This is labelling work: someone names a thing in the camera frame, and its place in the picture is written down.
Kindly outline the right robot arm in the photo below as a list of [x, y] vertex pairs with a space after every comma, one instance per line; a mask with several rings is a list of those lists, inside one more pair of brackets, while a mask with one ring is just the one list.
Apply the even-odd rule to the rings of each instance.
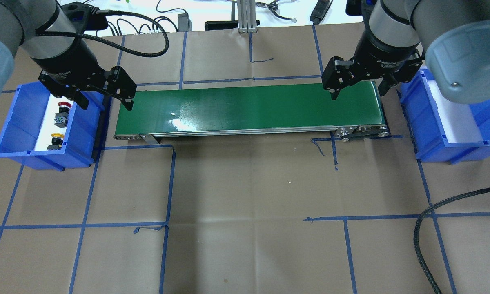
[[490, 0], [350, 0], [347, 7], [365, 28], [354, 55], [333, 56], [322, 73], [332, 99], [365, 80], [381, 80], [383, 96], [426, 65], [447, 100], [490, 100]]

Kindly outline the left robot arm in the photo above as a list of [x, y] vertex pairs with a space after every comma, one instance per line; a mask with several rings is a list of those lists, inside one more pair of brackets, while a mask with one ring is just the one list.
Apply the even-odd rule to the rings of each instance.
[[88, 108], [85, 91], [113, 97], [132, 110], [136, 84], [120, 66], [107, 71], [85, 43], [86, 30], [107, 28], [109, 11], [80, 2], [0, 0], [0, 94], [22, 48], [41, 67], [38, 80], [55, 97]]

